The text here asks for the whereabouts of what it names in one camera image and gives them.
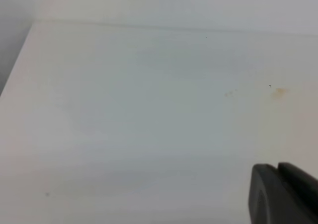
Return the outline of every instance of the black plastic object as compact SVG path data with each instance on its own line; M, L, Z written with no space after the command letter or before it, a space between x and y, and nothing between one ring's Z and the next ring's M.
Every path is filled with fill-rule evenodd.
M252 224L318 224L318 181L289 163L256 164L248 206Z

